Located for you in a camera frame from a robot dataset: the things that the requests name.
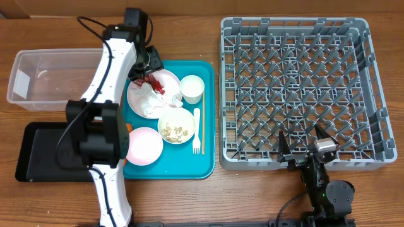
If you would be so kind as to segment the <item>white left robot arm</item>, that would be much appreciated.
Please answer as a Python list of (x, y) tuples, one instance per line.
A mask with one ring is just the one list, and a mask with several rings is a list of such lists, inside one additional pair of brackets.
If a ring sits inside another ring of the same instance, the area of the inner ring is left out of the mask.
[(56, 145), (55, 161), (67, 171), (88, 172), (100, 206), (99, 226), (134, 226), (123, 174), (129, 132), (121, 110), (127, 80), (163, 69), (150, 45), (153, 23), (139, 8), (127, 8), (124, 21), (104, 25), (97, 38), (103, 54), (91, 84), (66, 105), (67, 127)]

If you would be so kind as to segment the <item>small pink plate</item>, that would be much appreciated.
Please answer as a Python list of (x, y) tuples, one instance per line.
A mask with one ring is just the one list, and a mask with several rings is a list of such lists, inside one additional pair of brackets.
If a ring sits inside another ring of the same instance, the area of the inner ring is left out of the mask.
[(149, 127), (139, 127), (129, 133), (129, 150), (126, 159), (137, 166), (146, 166), (157, 161), (162, 154), (163, 139)]

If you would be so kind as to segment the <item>white napkin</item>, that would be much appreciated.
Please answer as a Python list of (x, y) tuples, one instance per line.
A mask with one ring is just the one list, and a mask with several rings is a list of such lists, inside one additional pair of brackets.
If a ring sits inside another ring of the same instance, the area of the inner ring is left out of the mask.
[(138, 86), (132, 83), (127, 92), (128, 103), (132, 103), (140, 115), (146, 118), (159, 118), (164, 110), (183, 106), (182, 95), (177, 84), (163, 86), (163, 95), (155, 92), (148, 83)]

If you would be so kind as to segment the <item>rice and peanuts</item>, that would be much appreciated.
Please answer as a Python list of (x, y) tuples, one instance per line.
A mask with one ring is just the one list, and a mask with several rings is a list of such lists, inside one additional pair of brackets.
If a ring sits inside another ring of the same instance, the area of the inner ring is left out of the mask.
[(191, 131), (182, 126), (174, 126), (166, 123), (160, 129), (162, 137), (169, 143), (179, 144), (186, 142), (191, 137)]

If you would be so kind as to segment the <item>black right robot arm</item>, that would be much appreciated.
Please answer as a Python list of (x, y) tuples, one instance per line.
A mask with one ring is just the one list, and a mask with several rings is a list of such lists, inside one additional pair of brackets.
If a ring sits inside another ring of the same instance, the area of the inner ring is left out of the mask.
[[(325, 167), (336, 158), (338, 141), (319, 124), (314, 128), (317, 139), (299, 155), (292, 154), (283, 132), (279, 132), (278, 162), (286, 163), (290, 171), (300, 171), (306, 191), (290, 199), (276, 219), (268, 221), (269, 226), (355, 226), (355, 220), (347, 218), (352, 212), (355, 187), (345, 180), (330, 180)], [(283, 211), (305, 195), (309, 196), (312, 211), (303, 212), (299, 219), (282, 219)]]

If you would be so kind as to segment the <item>red snack wrapper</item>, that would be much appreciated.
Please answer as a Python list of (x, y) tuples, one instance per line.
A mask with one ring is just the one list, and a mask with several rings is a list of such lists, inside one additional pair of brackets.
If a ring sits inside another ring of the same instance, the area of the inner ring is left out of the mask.
[(147, 75), (144, 79), (137, 79), (134, 83), (138, 86), (141, 86), (143, 83), (148, 83), (155, 92), (161, 95), (165, 93), (163, 86), (152, 74)]

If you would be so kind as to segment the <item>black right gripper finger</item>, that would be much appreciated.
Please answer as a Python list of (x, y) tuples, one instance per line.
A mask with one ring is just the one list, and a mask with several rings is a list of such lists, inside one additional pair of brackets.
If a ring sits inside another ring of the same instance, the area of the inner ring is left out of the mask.
[(316, 131), (317, 140), (330, 138), (330, 135), (319, 124), (315, 124), (314, 128)]
[(278, 154), (279, 155), (291, 155), (290, 148), (288, 146), (287, 140), (282, 131), (279, 132)]

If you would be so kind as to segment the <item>white bowl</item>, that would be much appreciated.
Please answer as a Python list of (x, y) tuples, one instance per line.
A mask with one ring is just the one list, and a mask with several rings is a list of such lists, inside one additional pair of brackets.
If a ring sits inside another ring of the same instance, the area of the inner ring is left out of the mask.
[(193, 114), (184, 108), (170, 108), (159, 118), (157, 128), (158, 128), (158, 132), (160, 135), (161, 135), (160, 129), (166, 123), (169, 123), (170, 125), (174, 125), (174, 126), (182, 126), (182, 127), (186, 128), (187, 130), (190, 130), (191, 131), (190, 138), (192, 138), (192, 136), (194, 135), (195, 124), (194, 124)]

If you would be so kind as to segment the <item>orange carrot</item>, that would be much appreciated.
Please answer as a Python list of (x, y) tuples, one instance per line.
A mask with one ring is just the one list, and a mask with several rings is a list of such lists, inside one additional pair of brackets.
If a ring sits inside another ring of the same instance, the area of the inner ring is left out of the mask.
[[(126, 127), (128, 129), (128, 132), (131, 132), (133, 130), (133, 126), (129, 123), (126, 124)], [(128, 162), (128, 160), (125, 158), (124, 159), (124, 165), (126, 165), (126, 163)]]

